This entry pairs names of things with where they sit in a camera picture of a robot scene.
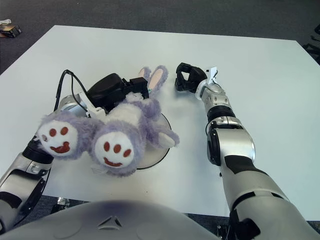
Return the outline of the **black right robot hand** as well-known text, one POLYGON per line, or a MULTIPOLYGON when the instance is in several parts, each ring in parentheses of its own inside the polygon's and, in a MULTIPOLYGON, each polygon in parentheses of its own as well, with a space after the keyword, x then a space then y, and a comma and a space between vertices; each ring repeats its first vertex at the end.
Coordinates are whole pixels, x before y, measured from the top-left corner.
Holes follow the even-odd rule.
POLYGON ((178 92, 196 93, 201 81, 206 80, 206 73, 199 67, 181 62, 176 69, 175 89, 178 92))

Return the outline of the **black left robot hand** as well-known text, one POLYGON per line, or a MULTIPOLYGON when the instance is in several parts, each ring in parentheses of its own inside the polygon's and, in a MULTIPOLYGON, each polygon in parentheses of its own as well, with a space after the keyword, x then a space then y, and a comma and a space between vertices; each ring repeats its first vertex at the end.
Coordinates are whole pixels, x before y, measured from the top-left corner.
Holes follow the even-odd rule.
POLYGON ((143 99, 149 98, 147 80, 143 77, 132 78, 129 81, 116 73, 111 73, 99 80, 88 91, 88 99, 97 108, 107 112, 120 104, 129 93, 140 93, 143 99))

